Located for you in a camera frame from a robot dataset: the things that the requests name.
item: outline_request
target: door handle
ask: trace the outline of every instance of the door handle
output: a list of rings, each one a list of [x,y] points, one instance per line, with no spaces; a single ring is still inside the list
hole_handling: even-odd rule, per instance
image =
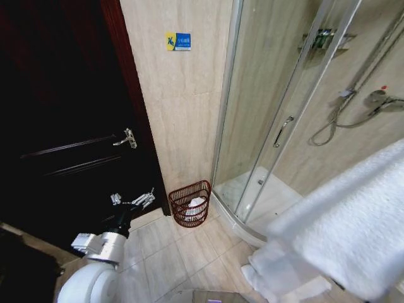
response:
[[[295,118],[293,116],[289,116],[286,118],[285,122],[283,123],[282,127],[279,130],[278,136],[276,136],[275,142],[273,143],[273,147],[278,148],[280,144],[278,143],[280,135],[283,133],[283,130],[285,129],[286,125],[289,124],[289,122],[292,122]]]
[[[123,140],[120,140],[120,142],[115,142],[115,143],[113,143],[113,145],[114,145],[114,146],[119,146],[119,145],[121,145],[121,144],[123,144],[123,143],[125,143],[125,142],[128,141],[128,142],[131,144],[131,148],[136,148],[136,147],[138,147],[138,144],[136,143],[136,141],[135,141],[135,139],[134,139],[132,130],[129,129],[129,128],[127,128],[127,129],[124,130],[124,132],[125,132],[126,138],[124,138]]]

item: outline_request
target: shower door handle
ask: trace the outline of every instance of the shower door handle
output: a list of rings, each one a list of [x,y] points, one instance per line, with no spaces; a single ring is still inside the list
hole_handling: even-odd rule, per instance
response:
[[[293,118],[293,116],[289,116],[287,117],[287,119],[285,120],[285,122],[283,123],[282,127],[279,130],[278,136],[276,136],[275,142],[273,143],[273,147],[278,148],[280,146],[280,144],[278,143],[280,135],[283,133],[283,130],[285,129],[286,125],[289,124],[289,122],[292,122],[295,118]]]

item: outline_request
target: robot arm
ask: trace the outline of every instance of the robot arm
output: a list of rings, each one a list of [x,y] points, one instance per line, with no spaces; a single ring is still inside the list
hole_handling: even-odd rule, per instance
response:
[[[94,260],[76,273],[63,285],[58,303],[112,303],[116,293],[118,273],[116,271],[124,255],[124,244],[129,237],[131,214],[145,209],[155,199],[153,190],[136,200],[123,203],[119,194],[111,196],[114,206],[122,205],[116,216],[110,217],[107,231],[102,235],[78,234],[71,244],[75,249]]]

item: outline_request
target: beige tile wall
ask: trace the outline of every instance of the beige tile wall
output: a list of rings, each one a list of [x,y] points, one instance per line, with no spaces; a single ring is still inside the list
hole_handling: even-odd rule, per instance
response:
[[[232,0],[121,0],[167,192],[209,179]],[[166,32],[190,32],[169,52]]]

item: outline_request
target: shower shelf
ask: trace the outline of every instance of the shower shelf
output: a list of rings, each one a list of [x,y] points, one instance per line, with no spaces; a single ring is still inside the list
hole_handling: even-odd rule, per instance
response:
[[[312,50],[318,50],[318,49],[323,49],[326,50],[329,46],[331,41],[333,40],[335,34],[335,30],[331,29],[319,29],[316,38],[314,39],[313,44],[311,45]],[[301,51],[303,48],[304,42],[306,41],[308,34],[305,33],[302,36],[302,41],[300,42],[298,46],[298,50]],[[337,51],[347,51],[349,49],[349,42],[355,38],[356,35],[352,35],[350,33],[346,33],[343,36],[343,39],[340,43],[340,45],[337,48]]]

